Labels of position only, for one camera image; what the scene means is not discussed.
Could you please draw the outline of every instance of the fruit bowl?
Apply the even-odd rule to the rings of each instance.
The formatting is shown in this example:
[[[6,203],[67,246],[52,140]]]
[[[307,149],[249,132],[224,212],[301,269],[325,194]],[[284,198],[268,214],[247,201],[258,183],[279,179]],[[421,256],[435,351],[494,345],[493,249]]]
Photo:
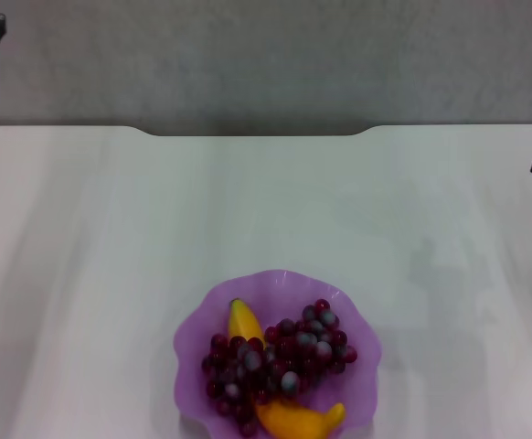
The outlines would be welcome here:
[[[239,277],[213,287],[201,305],[177,329],[174,346],[178,358],[175,402],[181,414],[205,425],[213,439],[239,437],[231,420],[219,416],[206,396],[207,379],[201,370],[207,343],[215,333],[228,332],[229,303],[240,298],[260,320],[262,329],[285,317],[299,318],[305,305],[323,298],[341,318],[341,328],[358,360],[345,373],[326,379],[300,402],[325,412],[337,402],[346,407],[346,419],[331,437],[368,425],[378,404],[377,373],[381,357],[378,336],[358,313],[347,294],[325,282],[286,270],[269,270]],[[270,437],[259,430],[254,436]]]

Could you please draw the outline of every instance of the banana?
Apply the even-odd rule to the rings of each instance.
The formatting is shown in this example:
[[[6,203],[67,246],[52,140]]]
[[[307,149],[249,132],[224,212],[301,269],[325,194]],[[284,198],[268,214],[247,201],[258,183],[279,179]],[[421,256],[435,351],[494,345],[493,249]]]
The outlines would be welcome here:
[[[327,413],[284,400],[256,404],[255,409],[263,427],[276,439],[326,439],[346,418],[343,404],[334,405]]]
[[[229,338],[242,336],[249,340],[257,337],[264,343],[264,334],[260,322],[242,300],[234,299],[229,303]]]
[[[229,303],[229,337],[252,337],[264,342],[258,318],[242,300]],[[274,400],[267,404],[255,404],[256,414],[264,429],[275,439],[326,439],[346,418],[346,407],[334,405],[327,413],[319,413],[300,406],[296,402]]]

